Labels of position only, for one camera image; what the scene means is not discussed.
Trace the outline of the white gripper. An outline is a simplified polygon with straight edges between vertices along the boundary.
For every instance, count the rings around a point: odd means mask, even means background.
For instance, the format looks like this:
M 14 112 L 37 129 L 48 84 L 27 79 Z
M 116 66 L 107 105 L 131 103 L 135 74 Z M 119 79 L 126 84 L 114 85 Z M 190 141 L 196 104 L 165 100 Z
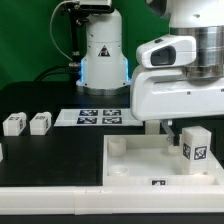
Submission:
M 132 115 L 140 121 L 162 120 L 171 146 L 179 135 L 166 119 L 224 115 L 224 78 L 187 79 L 182 68 L 138 66 L 130 89 Z

